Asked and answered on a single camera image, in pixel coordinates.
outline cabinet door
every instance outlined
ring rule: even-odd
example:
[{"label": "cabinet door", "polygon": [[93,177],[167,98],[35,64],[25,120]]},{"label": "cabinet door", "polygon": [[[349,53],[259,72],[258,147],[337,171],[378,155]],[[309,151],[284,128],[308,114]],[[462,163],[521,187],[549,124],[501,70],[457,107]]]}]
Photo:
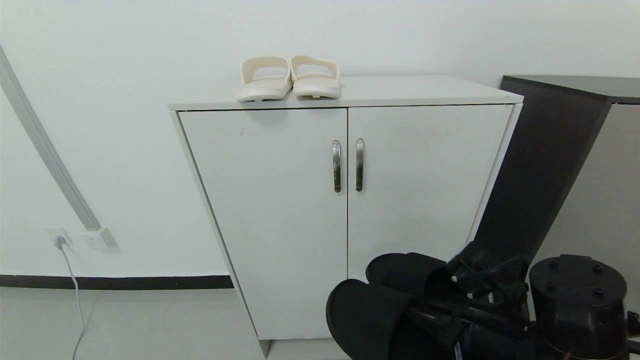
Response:
[{"label": "cabinet door", "polygon": [[346,110],[180,119],[258,337],[329,338],[326,299],[347,276],[346,158],[337,193],[332,146],[346,155]]},{"label": "cabinet door", "polygon": [[[349,109],[349,277],[389,252],[466,244],[512,105]],[[356,191],[356,141],[364,143]]]}]

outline power cord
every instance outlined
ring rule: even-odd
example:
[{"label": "power cord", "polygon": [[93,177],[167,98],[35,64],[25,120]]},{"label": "power cord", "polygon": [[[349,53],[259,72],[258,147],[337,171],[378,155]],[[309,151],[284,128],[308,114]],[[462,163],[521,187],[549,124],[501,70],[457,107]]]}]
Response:
[{"label": "power cord", "polygon": [[82,314],[82,307],[80,306],[80,289],[78,288],[78,281],[76,280],[76,277],[74,276],[74,272],[71,271],[71,264],[69,263],[69,258],[67,257],[67,253],[65,252],[65,249],[62,247],[62,244],[66,244],[67,240],[64,239],[64,237],[62,236],[57,236],[56,237],[56,241],[54,242],[54,245],[60,250],[62,251],[62,254],[65,257],[65,261],[67,262],[67,268],[69,269],[69,274],[71,275],[71,279],[74,281],[74,285],[76,286],[76,302],[78,305],[78,312],[80,313],[80,320],[82,321],[82,332],[80,332],[80,337],[78,337],[78,341],[76,343],[76,347],[74,348],[74,355],[72,357],[72,360],[76,360],[76,352],[78,351],[78,345],[80,345],[80,341],[82,340],[82,337],[84,335],[84,332],[86,330],[86,325],[84,324],[84,316]]}]

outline white cable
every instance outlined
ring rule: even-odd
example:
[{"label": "white cable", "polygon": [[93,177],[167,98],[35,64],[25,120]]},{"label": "white cable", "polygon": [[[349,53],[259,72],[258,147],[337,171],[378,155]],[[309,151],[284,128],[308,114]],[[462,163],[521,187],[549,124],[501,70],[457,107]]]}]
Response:
[{"label": "white cable", "polygon": [[82,321],[82,332],[80,333],[80,337],[78,337],[78,342],[76,343],[76,348],[74,349],[74,355],[72,357],[72,360],[76,360],[76,352],[78,351],[78,345],[80,345],[80,340],[82,340],[84,331],[86,330],[86,325],[84,324],[84,316],[82,315],[82,307],[80,306],[80,291],[78,289],[78,281],[74,276],[74,272],[71,271],[71,264],[69,263],[69,258],[67,257],[67,253],[65,252],[65,249],[62,247],[62,245],[60,245],[59,249],[60,251],[62,251],[62,254],[65,256],[65,261],[67,262],[67,268],[69,269],[69,274],[71,275],[71,279],[74,281],[74,285],[76,286],[76,302],[78,304],[78,312],[80,313],[80,320]]}]

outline cabinet top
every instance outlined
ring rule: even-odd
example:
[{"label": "cabinet top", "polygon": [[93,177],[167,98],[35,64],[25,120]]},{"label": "cabinet top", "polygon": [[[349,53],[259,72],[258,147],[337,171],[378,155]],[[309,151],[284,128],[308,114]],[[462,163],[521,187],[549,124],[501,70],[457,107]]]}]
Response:
[{"label": "cabinet top", "polygon": [[237,102],[240,81],[212,83],[212,91],[186,95],[188,102],[169,104],[172,111],[283,108],[353,108],[361,106],[420,106],[514,104],[521,95],[450,76],[343,76],[338,99],[298,98],[291,92],[282,100]]}]

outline white cabinet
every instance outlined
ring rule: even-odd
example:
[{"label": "white cabinet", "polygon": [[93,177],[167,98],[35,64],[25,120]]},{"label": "white cabinet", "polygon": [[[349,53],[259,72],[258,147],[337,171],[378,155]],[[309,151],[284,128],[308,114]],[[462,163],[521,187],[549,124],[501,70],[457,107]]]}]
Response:
[{"label": "white cabinet", "polygon": [[216,102],[170,106],[261,340],[329,338],[329,292],[364,279],[377,255],[457,253],[522,102],[442,76],[340,82],[340,99],[238,104],[219,90]]}]

